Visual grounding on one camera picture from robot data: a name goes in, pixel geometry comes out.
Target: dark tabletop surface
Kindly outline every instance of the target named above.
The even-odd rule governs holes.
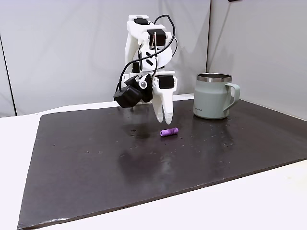
[[[18,228],[99,215],[307,158],[307,122],[239,101],[223,120],[174,102],[172,124],[151,104],[41,117]],[[160,137],[178,127],[179,134]]]

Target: purple cylinder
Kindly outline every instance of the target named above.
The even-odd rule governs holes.
[[[175,135],[179,132],[178,128],[170,128],[170,129],[166,129],[166,130],[161,130],[160,135],[162,137],[167,137],[170,135]]]

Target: white backdrop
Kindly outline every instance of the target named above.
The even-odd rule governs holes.
[[[112,101],[129,14],[168,13],[179,48],[176,94],[206,68],[210,0],[0,0],[0,30],[18,115]],[[160,20],[167,30],[167,19]]]
[[[241,98],[307,120],[307,1],[212,0],[207,71]]]

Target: mug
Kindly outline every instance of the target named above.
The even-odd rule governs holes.
[[[197,75],[194,92],[194,114],[206,119],[223,119],[229,109],[240,99],[240,87],[232,84],[232,76],[221,73]],[[231,88],[234,88],[234,101],[230,103]]]

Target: wire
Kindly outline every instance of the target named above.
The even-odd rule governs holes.
[[[178,41],[177,41],[177,39],[176,39],[175,37],[174,37],[174,39],[175,39],[175,41],[176,41],[176,49],[175,49],[175,51],[174,51],[172,57],[175,55],[175,53],[176,53],[176,51],[177,51],[177,48],[178,48]]]
[[[172,41],[173,41],[174,38],[175,38],[175,25],[174,25],[172,19],[170,18],[170,16],[169,16],[168,14],[161,15],[161,16],[159,16],[159,17],[157,17],[157,18],[155,19],[154,23],[156,23],[157,20],[159,20],[160,18],[164,18],[164,17],[167,17],[167,18],[169,19],[169,22],[172,24],[172,27],[173,27],[173,36],[172,36],[170,42],[169,42],[163,49],[159,50],[158,52],[156,52],[156,53],[154,53],[154,54],[151,54],[151,55],[149,55],[149,56],[147,56],[147,57],[142,57],[142,58],[139,58],[139,59],[132,60],[132,61],[128,62],[127,65],[125,66],[125,68],[123,69],[123,71],[122,71],[122,73],[121,73],[121,75],[120,75],[120,78],[119,78],[118,88],[119,88],[119,91],[120,91],[120,92],[121,92],[121,82],[122,82],[122,78],[123,78],[123,75],[124,75],[124,73],[125,73],[125,71],[126,71],[126,69],[128,68],[129,65],[131,65],[131,64],[134,63],[134,62],[138,62],[138,61],[142,61],[142,60],[145,60],[145,59],[148,59],[148,58],[152,58],[153,56],[156,56],[156,55],[162,53],[163,51],[165,51],[165,50],[172,44]]]
[[[155,51],[155,53],[157,52],[157,33],[156,32],[154,33],[154,51]],[[154,72],[152,74],[152,78],[154,78],[155,74],[157,73],[158,65],[159,65],[158,57],[156,55],[155,56],[155,70],[154,70]]]

